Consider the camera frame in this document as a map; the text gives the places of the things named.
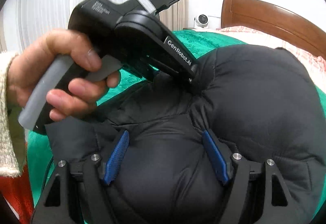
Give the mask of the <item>person's left hand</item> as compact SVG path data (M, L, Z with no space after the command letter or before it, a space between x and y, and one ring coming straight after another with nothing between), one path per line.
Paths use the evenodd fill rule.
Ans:
M59 29L37 39L16 56L7 74L6 99L10 108L24 107L38 83L57 55L69 55L82 68L96 72L102 62L88 37L80 32ZM115 71L102 81L89 82L75 78L68 85L68 92L52 89L46 95L53 106L50 119L60 121L68 116L83 117L91 113L109 88L115 88L121 79Z

